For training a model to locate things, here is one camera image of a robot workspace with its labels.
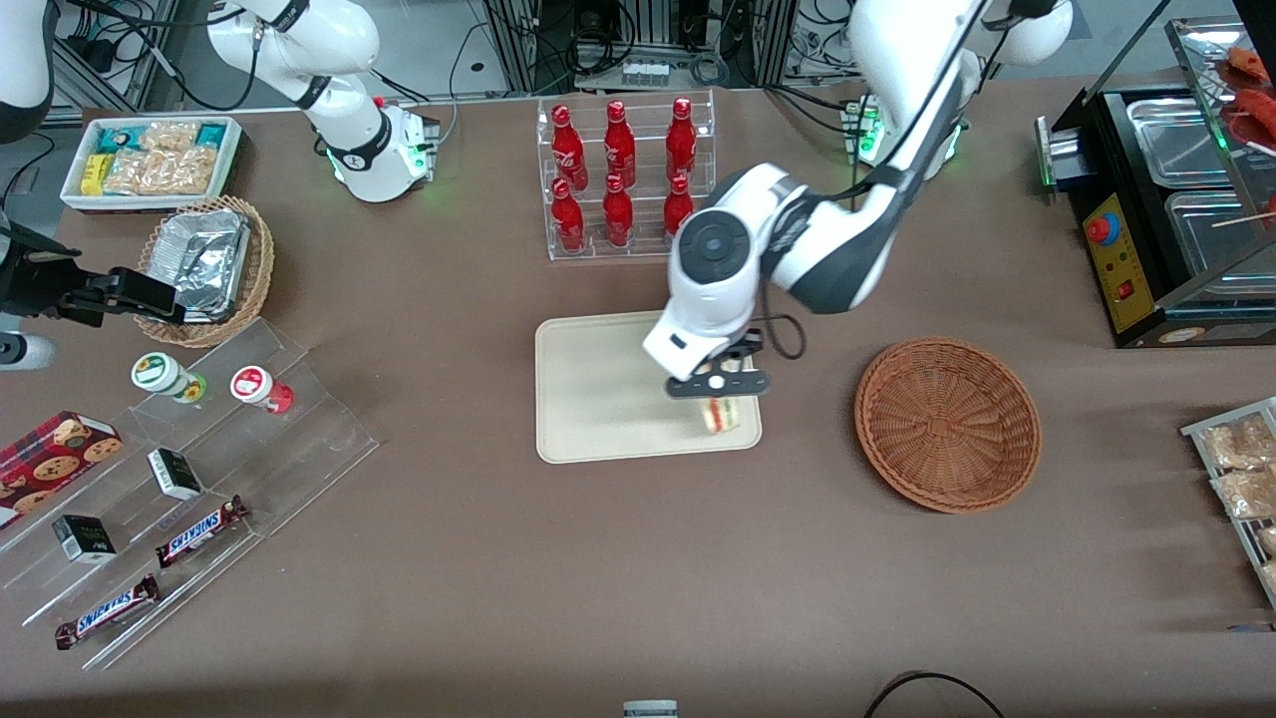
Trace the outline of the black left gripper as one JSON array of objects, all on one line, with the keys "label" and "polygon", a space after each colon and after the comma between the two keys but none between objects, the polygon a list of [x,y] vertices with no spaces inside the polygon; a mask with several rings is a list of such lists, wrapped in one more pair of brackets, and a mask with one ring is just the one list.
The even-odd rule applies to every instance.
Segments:
[{"label": "black left gripper", "polygon": [[744,333],[734,344],[701,363],[698,376],[702,374],[752,372],[754,371],[752,356],[760,353],[760,349],[763,349],[763,335],[760,333]]}]

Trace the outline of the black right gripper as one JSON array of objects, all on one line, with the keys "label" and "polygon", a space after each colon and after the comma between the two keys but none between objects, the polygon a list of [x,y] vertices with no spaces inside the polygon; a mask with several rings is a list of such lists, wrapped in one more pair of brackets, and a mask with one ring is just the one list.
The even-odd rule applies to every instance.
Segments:
[{"label": "black right gripper", "polygon": [[174,286],[126,267],[111,273],[84,270],[79,249],[68,247],[23,224],[3,227],[1,309],[19,318],[65,319],[101,326],[108,304],[151,321],[185,323]]}]

